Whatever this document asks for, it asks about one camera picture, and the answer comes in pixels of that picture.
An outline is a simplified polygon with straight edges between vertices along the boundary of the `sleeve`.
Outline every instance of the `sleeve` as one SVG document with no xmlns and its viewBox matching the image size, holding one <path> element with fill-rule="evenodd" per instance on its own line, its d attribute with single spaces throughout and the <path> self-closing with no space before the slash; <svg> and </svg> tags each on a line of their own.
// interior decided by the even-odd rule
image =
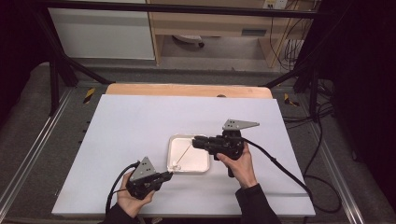
<svg viewBox="0 0 396 224">
<path fill-rule="evenodd" d="M 281 223 L 265 198 L 260 184 L 248 189 L 239 189 L 235 196 L 241 207 L 243 224 Z"/>
<path fill-rule="evenodd" d="M 116 203 L 106 214 L 105 220 L 99 224 L 139 224 L 137 217 L 132 218 L 126 214 Z"/>
</svg>

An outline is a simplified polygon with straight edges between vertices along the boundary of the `white plastic tray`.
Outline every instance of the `white plastic tray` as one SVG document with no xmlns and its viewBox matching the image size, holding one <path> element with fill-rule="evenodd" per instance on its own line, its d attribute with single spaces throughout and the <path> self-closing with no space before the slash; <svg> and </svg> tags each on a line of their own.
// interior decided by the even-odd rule
<svg viewBox="0 0 396 224">
<path fill-rule="evenodd" d="M 198 134 L 175 134 L 169 139 L 169 172 L 198 175 L 209 169 L 209 153 L 192 146 L 192 138 Z"/>
</svg>

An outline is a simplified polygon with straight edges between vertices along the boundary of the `person's right hand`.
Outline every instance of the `person's right hand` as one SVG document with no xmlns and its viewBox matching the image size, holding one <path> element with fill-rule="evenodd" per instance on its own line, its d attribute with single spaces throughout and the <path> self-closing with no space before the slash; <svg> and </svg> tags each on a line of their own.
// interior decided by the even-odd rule
<svg viewBox="0 0 396 224">
<path fill-rule="evenodd" d="M 221 153 L 218 153 L 216 156 L 225 164 L 225 166 L 231 168 L 233 175 L 239 181 L 242 189 L 247 189 L 258 184 L 256 176 L 254 175 L 253 162 L 248 149 L 248 143 L 245 143 L 242 156 L 237 161 L 234 161 Z"/>
</svg>

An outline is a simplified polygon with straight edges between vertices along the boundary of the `cable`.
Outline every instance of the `cable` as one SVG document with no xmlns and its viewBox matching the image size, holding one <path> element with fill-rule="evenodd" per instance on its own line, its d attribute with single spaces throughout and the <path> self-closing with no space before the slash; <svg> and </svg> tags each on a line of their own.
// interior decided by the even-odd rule
<svg viewBox="0 0 396 224">
<path fill-rule="evenodd" d="M 325 212 L 325 213 L 329 213 L 329 214 L 333 214 L 333 213 L 338 212 L 338 211 L 341 209 L 341 207 L 342 207 L 342 200 L 341 200 L 341 197 L 340 197 L 340 195 L 339 195 L 337 189 L 335 189 L 335 187 L 334 187 L 331 183 L 329 183 L 329 182 L 327 182 L 327 181 L 325 181 L 325 180 L 323 180 L 323 179 L 321 179 L 321 178 L 319 178 L 319 177 L 317 177 L 317 176 L 308 175 L 307 172 L 308 172 L 310 166 L 312 165 L 313 160 L 315 159 L 315 157 L 316 157 L 317 154 L 318 154 L 318 151 L 319 151 L 319 149 L 320 149 L 321 142 L 322 142 L 322 139 L 323 139 L 323 127 L 322 127 L 322 124 L 321 124 L 321 120 L 320 120 L 320 119 L 321 119 L 321 118 L 324 118 L 324 117 L 326 117 L 326 116 L 328 116 L 328 115 L 330 115 L 330 114 L 332 114 L 332 113 L 333 113 L 333 107 L 332 107 L 331 102 L 326 102 L 326 103 L 324 103 L 324 104 L 322 104 L 322 105 L 320 105 L 320 106 L 318 107 L 317 121 L 318 121 L 318 126 L 319 126 L 319 131 L 320 131 L 319 140 L 318 140 L 318 145 L 317 145 L 317 147 L 315 148 L 314 154 L 312 155 L 312 157 L 311 157 L 309 163 L 306 165 L 306 167 L 305 167 L 305 169 L 304 169 L 304 172 L 303 172 L 303 178 L 304 178 L 304 179 L 306 179 L 306 178 L 311 178 L 311 179 L 320 181 L 320 182 L 324 183 L 325 185 L 329 186 L 329 188 L 331 188 L 332 191 L 335 193 L 338 204 L 337 204 L 337 206 L 336 206 L 334 209 L 325 209 L 325 208 L 322 208 L 322 207 L 320 207 L 319 205 L 315 204 L 314 201 L 313 201 L 313 199 L 311 200 L 311 201 L 312 201 L 312 204 L 314 205 L 315 208 L 317 208 L 319 211 L 322 211 L 322 212 Z M 285 117 L 283 117 L 283 119 L 284 119 L 284 121 L 285 121 L 285 124 L 300 123 L 300 124 L 298 124 L 298 125 L 289 127 L 288 129 L 299 127 L 299 126 L 301 126 L 301 125 L 304 125 L 304 124 L 309 123 L 309 122 L 311 122 L 311 121 L 314 120 L 314 118 L 313 118 L 312 116 L 311 116 L 311 117 L 302 117 L 302 118 L 286 117 L 286 116 L 285 116 Z M 305 218 L 304 218 L 304 223 L 306 223 L 307 220 L 308 220 L 308 217 L 305 217 Z"/>
<path fill-rule="evenodd" d="M 285 167 L 283 167 L 277 160 L 276 158 L 272 157 L 264 148 L 260 147 L 259 145 L 247 140 L 246 138 L 242 138 L 244 141 L 246 141 L 247 143 L 251 144 L 252 146 L 258 148 L 262 153 L 264 153 L 265 156 L 268 157 L 268 159 L 270 159 L 270 161 L 277 167 L 279 168 L 283 173 L 285 173 L 286 175 L 288 175 L 292 180 L 294 180 L 298 185 L 300 185 L 305 191 L 306 193 L 308 193 L 309 198 L 312 201 L 312 192 L 311 190 L 301 181 L 299 180 L 295 175 L 293 175 L 291 172 L 289 172 L 287 169 L 285 169 Z"/>
<path fill-rule="evenodd" d="M 140 163 L 140 162 L 138 161 L 138 162 L 136 162 L 136 163 L 134 163 L 134 164 L 131 164 L 131 165 L 127 166 L 127 167 L 120 173 L 120 175 L 117 177 L 116 182 L 114 182 L 113 187 L 111 188 L 111 191 L 110 191 L 110 193 L 108 193 L 108 196 L 107 196 L 107 202 L 106 202 L 106 215 L 107 215 L 108 212 L 110 211 L 111 198 L 113 197 L 113 194 L 116 193 L 116 192 L 125 190 L 125 189 L 120 189 L 120 190 L 114 191 L 114 188 L 117 186 L 117 183 L 119 183 L 119 181 L 120 181 L 120 179 L 122 178 L 122 176 L 123 176 L 129 169 L 131 169 L 131 168 L 136 168 L 137 165 L 139 165 L 139 163 Z"/>
<path fill-rule="evenodd" d="M 322 111 L 325 111 L 325 110 L 328 110 L 329 108 L 332 109 L 332 106 L 330 106 L 330 107 L 327 107 L 327 108 L 325 108 L 325 109 L 322 110 L 322 107 L 325 106 L 325 105 L 328 105 L 328 104 L 330 104 L 330 102 L 326 102 L 326 103 L 320 105 L 319 108 L 318 108 L 317 121 L 318 121 L 318 126 L 319 126 L 319 131 L 320 131 L 319 140 L 318 140 L 318 145 L 317 145 L 317 147 L 316 147 L 316 149 L 315 149 L 315 151 L 314 151 L 314 154 L 312 155 L 312 157 L 311 157 L 309 163 L 306 165 L 306 167 L 305 167 L 305 169 L 304 169 L 303 178 L 312 178 L 312 179 L 318 180 L 318 181 L 320 181 L 320 182 L 326 184 L 327 186 L 329 186 L 329 187 L 334 191 L 334 193 L 335 193 L 335 195 L 336 195 L 336 197 L 337 197 L 337 201 L 338 201 L 338 205 L 337 205 L 337 207 L 336 207 L 335 209 L 324 209 L 324 208 L 318 206 L 317 204 L 313 203 L 313 205 L 314 205 L 318 210 L 320 210 L 320 211 L 322 211 L 322 212 L 325 212 L 325 213 L 333 214 L 333 213 L 338 212 L 338 211 L 341 209 L 341 206 L 342 206 L 342 200 L 341 200 L 341 197 L 340 197 L 340 195 L 339 195 L 337 189 L 335 189 L 335 187 L 333 187 L 331 183 L 329 183 L 329 182 L 327 182 L 327 181 L 325 181 L 325 180 L 323 180 L 323 179 L 321 179 L 321 178 L 319 178 L 319 177 L 317 177 L 317 176 L 307 175 L 307 174 L 306 174 L 306 173 L 308 172 L 308 169 L 309 169 L 310 166 L 312 165 L 312 162 L 314 161 L 315 157 L 318 155 L 318 151 L 319 151 L 320 146 L 321 146 L 321 142 L 322 142 L 322 139 L 323 139 L 323 127 L 322 127 L 322 124 L 321 124 L 321 121 L 320 121 L 320 119 L 322 118 L 321 112 L 322 112 Z"/>
</svg>

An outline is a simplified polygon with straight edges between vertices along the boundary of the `white tabletop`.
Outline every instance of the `white tabletop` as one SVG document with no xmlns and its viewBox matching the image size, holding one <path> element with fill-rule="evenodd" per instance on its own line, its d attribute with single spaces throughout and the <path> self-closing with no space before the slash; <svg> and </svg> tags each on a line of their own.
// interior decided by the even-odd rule
<svg viewBox="0 0 396 224">
<path fill-rule="evenodd" d="M 52 213 L 66 217 L 102 215 L 107 194 L 126 166 L 148 156 L 157 172 L 165 172 L 172 135 L 215 136 L 221 134 L 227 119 L 259 122 L 258 127 L 242 130 L 242 135 L 264 147 L 303 181 L 276 100 L 102 95 Z M 281 217 L 314 216 L 306 192 L 257 148 L 250 146 L 250 151 L 255 174 L 275 213 Z M 234 197 L 238 189 L 225 166 L 211 158 L 207 172 L 176 174 L 163 183 L 140 215 L 238 216 L 241 211 Z"/>
</svg>

